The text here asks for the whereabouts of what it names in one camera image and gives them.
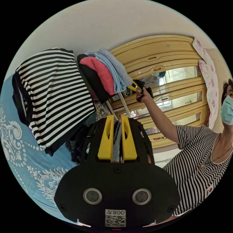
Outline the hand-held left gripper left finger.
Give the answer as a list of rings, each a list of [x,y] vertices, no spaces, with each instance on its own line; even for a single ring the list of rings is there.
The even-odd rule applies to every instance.
[[[106,117],[103,134],[98,151],[98,159],[113,161],[114,116]]]

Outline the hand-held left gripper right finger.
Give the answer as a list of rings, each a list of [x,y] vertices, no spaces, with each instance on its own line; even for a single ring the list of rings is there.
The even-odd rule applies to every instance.
[[[137,152],[136,152],[128,116],[122,115],[121,125],[122,125],[123,160],[124,161],[136,160]]]

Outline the person's right hand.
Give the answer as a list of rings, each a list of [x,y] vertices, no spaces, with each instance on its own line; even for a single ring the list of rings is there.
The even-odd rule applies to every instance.
[[[141,102],[146,104],[149,101],[153,101],[153,93],[151,88],[143,87]]]

